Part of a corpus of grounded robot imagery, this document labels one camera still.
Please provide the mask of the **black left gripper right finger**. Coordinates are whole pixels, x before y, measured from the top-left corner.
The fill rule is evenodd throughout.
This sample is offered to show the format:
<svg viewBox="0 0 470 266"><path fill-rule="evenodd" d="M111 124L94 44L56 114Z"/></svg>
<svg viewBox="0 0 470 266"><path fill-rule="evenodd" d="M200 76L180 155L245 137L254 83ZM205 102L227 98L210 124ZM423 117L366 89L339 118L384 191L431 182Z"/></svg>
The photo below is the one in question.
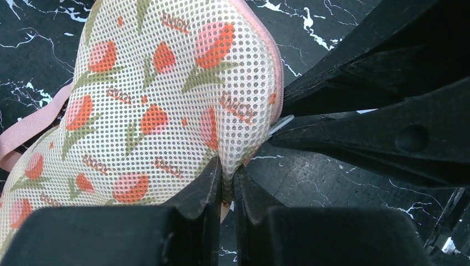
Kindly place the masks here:
<svg viewBox="0 0 470 266"><path fill-rule="evenodd" d="M408 216L359 207L288 207L244 167L233 176L239 265L431 265Z"/></svg>

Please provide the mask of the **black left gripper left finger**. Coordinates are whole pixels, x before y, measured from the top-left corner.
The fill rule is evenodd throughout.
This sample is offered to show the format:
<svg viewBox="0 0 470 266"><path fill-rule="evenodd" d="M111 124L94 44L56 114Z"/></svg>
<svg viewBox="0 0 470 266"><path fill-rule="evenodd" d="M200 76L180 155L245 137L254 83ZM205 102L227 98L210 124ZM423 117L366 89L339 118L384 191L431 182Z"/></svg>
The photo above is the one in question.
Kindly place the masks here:
<svg viewBox="0 0 470 266"><path fill-rule="evenodd" d="M11 241L2 265L217 265L221 163L158 206L43 208Z"/></svg>

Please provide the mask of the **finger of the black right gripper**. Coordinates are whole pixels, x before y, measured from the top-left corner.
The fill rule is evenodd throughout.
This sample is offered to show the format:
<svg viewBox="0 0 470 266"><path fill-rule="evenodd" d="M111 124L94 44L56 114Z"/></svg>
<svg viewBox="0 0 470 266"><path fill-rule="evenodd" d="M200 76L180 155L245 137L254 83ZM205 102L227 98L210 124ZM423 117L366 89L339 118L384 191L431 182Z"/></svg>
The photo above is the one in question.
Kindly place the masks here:
<svg viewBox="0 0 470 266"><path fill-rule="evenodd" d="M468 76L468 1L382 1L285 88L282 115L382 108Z"/></svg>
<svg viewBox="0 0 470 266"><path fill-rule="evenodd" d="M419 187L468 187L469 80L342 119L300 117L269 142Z"/></svg>

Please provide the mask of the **floral mesh laundry bag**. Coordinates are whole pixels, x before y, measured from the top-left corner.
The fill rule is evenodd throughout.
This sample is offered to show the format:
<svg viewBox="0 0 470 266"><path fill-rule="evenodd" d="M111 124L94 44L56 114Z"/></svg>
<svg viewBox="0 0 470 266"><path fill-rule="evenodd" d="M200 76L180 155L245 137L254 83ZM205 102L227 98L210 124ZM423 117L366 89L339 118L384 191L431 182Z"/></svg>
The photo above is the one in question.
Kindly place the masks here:
<svg viewBox="0 0 470 266"><path fill-rule="evenodd" d="M96 1L73 82L1 134L1 255L47 207L157 205L232 177L283 107L278 46L246 1Z"/></svg>

